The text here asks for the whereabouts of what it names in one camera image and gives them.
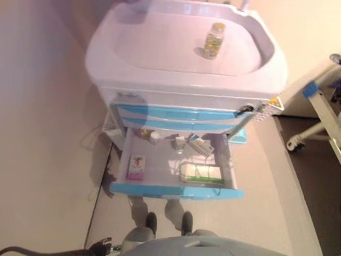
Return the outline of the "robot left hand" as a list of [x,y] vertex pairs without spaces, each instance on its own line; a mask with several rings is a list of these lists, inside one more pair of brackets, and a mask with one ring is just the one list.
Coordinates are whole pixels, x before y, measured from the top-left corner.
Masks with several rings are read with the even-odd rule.
[[122,246],[120,244],[112,244],[112,238],[104,238],[93,245],[91,245],[88,250],[97,256],[107,256],[107,255],[119,255],[121,253]]

